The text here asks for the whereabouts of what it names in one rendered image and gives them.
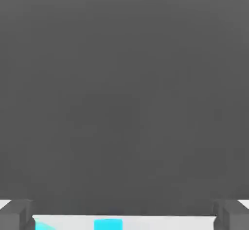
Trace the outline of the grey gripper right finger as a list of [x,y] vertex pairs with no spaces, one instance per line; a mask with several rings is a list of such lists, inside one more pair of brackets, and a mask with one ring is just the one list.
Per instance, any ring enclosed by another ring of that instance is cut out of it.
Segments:
[[249,209],[238,200],[216,200],[213,230],[249,230]]

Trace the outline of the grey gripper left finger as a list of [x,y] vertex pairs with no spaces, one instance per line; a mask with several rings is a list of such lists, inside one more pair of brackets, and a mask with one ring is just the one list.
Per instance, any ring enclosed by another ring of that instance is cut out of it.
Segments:
[[0,209],[0,230],[35,230],[33,214],[33,200],[11,200]]

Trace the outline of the small cyan cube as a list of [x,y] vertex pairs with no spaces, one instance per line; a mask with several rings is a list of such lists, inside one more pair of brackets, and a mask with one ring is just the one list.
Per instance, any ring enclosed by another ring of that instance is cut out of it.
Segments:
[[97,219],[94,220],[94,230],[123,230],[121,219]]

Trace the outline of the large cyan box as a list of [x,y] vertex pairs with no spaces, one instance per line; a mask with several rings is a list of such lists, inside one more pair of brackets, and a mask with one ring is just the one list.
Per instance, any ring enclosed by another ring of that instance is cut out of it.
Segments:
[[35,230],[56,230],[56,229],[48,224],[36,221]]

